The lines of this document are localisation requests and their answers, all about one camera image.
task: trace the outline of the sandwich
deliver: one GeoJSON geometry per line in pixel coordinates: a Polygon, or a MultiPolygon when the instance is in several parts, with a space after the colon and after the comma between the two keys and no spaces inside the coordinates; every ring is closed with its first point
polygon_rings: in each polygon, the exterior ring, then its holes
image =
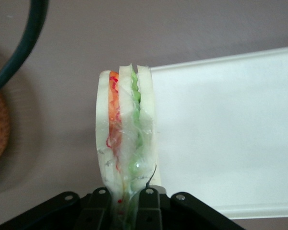
{"type": "Polygon", "coordinates": [[[103,183],[117,222],[129,224],[136,194],[150,181],[160,185],[156,114],[149,67],[103,71],[96,100],[96,148],[103,183]]]}

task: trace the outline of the green filling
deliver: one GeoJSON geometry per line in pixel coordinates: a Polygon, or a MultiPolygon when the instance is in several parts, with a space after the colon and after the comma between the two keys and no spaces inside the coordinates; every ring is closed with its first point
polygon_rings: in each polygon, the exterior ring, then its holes
{"type": "Polygon", "coordinates": [[[134,70],[132,69],[132,75],[131,75],[132,83],[131,83],[131,89],[132,89],[132,99],[134,103],[134,111],[132,114],[133,123],[135,127],[138,130],[137,133],[137,139],[136,139],[136,151],[134,153],[134,156],[132,157],[130,164],[129,164],[129,172],[132,177],[138,177],[141,174],[141,157],[142,157],[142,146],[143,146],[143,137],[141,133],[141,125],[140,125],[140,102],[141,102],[141,94],[139,92],[138,87],[138,77],[134,70]]]}

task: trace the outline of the dark green wire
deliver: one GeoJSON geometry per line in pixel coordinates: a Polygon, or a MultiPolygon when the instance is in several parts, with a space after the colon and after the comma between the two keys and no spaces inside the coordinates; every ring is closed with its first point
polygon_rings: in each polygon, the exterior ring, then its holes
{"type": "Polygon", "coordinates": [[[30,13],[23,37],[11,58],[0,71],[0,89],[17,72],[30,55],[43,28],[48,0],[31,0],[30,13]]]}

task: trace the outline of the white plate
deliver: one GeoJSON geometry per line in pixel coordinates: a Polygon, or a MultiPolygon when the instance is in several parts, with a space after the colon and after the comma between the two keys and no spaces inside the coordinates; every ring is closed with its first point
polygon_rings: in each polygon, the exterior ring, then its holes
{"type": "Polygon", "coordinates": [[[152,68],[162,185],[288,217],[288,48],[152,68]]]}

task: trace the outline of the orange filling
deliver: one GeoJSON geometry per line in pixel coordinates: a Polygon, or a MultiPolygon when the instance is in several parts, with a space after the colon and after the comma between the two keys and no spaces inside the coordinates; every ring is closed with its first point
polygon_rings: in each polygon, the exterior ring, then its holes
{"type": "Polygon", "coordinates": [[[111,71],[108,91],[109,137],[107,139],[107,146],[112,149],[116,157],[116,169],[119,171],[119,150],[122,133],[118,82],[119,74],[111,71]]]}

